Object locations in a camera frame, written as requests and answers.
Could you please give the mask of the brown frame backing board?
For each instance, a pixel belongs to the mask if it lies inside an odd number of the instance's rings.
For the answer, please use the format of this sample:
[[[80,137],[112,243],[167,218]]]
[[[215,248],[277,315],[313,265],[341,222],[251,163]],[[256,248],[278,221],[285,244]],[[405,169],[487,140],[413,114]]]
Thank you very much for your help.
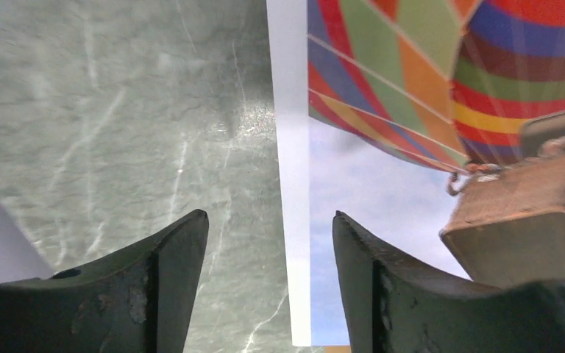
[[[325,353],[351,353],[350,346],[325,346]]]

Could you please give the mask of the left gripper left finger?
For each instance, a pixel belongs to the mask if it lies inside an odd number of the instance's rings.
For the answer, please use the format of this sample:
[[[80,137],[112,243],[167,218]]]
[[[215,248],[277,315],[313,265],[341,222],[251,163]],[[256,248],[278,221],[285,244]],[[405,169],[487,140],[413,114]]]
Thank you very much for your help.
[[[0,284],[0,352],[183,352],[209,219],[159,232],[48,279]]]

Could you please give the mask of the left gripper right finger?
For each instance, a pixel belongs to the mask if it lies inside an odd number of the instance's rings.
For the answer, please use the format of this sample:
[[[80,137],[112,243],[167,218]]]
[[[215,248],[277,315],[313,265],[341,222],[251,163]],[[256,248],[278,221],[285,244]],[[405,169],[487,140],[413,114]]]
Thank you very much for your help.
[[[333,245],[353,352],[565,352],[565,280],[508,289],[476,283],[340,211]]]

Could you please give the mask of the hot air balloon photo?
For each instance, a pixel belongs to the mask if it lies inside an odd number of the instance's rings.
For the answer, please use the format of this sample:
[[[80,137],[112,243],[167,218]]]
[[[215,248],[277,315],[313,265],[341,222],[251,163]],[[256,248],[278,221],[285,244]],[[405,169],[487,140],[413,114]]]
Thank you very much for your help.
[[[343,212],[449,274],[565,280],[565,1],[268,1],[291,341],[349,346]]]

